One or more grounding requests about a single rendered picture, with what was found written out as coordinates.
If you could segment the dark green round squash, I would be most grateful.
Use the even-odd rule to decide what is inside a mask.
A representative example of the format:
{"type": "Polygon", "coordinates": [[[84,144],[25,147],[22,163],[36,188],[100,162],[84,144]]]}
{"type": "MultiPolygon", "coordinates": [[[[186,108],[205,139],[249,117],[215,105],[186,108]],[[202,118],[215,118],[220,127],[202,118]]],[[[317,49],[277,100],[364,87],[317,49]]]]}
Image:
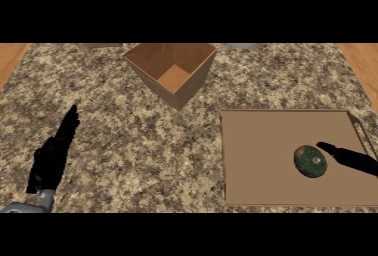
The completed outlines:
{"type": "Polygon", "coordinates": [[[318,178],[327,169],[327,162],[320,151],[310,145],[299,146],[293,151],[293,165],[307,178],[318,178]]]}

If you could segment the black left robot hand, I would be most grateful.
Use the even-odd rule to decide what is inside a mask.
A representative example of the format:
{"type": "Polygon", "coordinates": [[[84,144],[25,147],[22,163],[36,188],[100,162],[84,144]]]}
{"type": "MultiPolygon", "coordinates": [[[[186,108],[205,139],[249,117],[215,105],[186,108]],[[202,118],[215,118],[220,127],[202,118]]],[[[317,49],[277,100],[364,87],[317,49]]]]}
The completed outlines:
{"type": "Polygon", "coordinates": [[[56,134],[45,140],[33,152],[26,192],[36,194],[41,190],[54,190],[59,186],[69,145],[79,125],[76,106],[64,114],[56,134]]]}

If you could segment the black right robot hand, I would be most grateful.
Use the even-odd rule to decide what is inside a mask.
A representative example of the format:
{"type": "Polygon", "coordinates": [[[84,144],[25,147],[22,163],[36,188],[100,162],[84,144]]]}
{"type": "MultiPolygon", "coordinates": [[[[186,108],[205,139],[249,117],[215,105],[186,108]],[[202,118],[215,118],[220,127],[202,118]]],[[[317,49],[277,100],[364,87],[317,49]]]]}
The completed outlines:
{"type": "Polygon", "coordinates": [[[341,165],[378,177],[378,161],[369,155],[338,148],[326,142],[317,142],[316,146],[329,153],[341,165]]]}

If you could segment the tan flat tray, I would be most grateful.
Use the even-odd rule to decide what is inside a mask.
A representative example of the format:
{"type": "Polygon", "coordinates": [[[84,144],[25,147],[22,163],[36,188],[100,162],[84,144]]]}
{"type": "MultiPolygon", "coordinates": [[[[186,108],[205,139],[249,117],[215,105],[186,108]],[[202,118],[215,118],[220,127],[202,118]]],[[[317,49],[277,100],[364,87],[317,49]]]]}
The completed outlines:
{"type": "Polygon", "coordinates": [[[221,112],[225,203],[233,206],[378,206],[378,178],[326,159],[326,173],[305,177],[293,151],[326,142],[363,153],[345,110],[221,112]]]}

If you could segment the brown cardboard box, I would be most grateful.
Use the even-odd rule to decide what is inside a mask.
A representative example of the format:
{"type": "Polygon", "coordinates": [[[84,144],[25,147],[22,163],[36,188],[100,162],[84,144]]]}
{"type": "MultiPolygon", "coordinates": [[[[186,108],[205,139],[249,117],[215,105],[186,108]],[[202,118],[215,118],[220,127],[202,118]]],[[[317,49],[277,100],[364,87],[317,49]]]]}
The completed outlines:
{"type": "Polygon", "coordinates": [[[124,54],[147,88],[175,110],[205,84],[215,51],[208,43],[140,43],[124,54]]]}

